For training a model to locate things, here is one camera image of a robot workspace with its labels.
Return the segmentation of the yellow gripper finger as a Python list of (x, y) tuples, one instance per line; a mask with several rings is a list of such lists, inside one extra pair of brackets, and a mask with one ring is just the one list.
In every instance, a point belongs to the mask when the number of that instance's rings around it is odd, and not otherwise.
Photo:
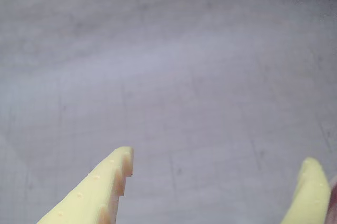
[(281, 224), (325, 223), (331, 187), (325, 172), (315, 158), (306, 158), (298, 174), (291, 205)]
[(133, 157), (131, 147), (115, 149), (38, 223), (116, 223), (119, 198), (133, 174)]

